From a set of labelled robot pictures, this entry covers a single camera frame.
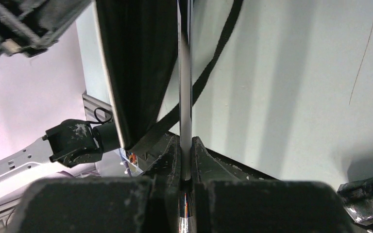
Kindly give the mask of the black sport racket bag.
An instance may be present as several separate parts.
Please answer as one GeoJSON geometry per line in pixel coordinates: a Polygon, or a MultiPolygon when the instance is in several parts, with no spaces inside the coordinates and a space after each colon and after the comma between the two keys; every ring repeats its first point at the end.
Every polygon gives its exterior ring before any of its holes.
{"type": "Polygon", "coordinates": [[[98,0],[97,15],[109,75],[114,123],[94,128],[104,151],[142,153],[180,118],[176,105],[158,118],[178,57],[177,17],[184,0],[98,0]]]}

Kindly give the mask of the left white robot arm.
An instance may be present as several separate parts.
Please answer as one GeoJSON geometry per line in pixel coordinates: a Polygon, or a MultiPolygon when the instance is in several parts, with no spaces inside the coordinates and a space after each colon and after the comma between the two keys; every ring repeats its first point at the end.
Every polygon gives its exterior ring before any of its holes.
{"type": "Polygon", "coordinates": [[[56,176],[43,135],[66,119],[85,119],[82,94],[110,104],[95,3],[47,52],[0,57],[0,204],[37,179],[56,176]]]}

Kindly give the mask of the badminton racket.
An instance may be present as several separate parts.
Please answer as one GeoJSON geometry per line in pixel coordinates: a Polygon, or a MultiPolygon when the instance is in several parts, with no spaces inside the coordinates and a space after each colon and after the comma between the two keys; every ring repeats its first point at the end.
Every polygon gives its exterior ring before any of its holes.
{"type": "Polygon", "coordinates": [[[179,71],[179,136],[181,149],[181,198],[179,232],[195,233],[192,198],[192,61],[191,16],[192,0],[177,1],[178,71],[179,71]]]}

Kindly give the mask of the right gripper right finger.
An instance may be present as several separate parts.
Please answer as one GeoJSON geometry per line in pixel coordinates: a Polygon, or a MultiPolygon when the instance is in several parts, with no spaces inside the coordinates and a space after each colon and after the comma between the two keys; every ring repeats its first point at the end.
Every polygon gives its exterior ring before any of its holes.
{"type": "Polygon", "coordinates": [[[341,200],[322,182],[239,179],[192,139],[199,233],[351,233],[341,200]]]}

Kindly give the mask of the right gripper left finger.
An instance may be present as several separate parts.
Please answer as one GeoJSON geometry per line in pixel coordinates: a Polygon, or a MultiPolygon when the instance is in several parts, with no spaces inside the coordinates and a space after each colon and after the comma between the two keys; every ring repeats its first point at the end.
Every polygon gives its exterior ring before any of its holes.
{"type": "Polygon", "coordinates": [[[175,233],[179,223],[179,137],[136,177],[41,179],[32,183],[10,233],[175,233]]]}

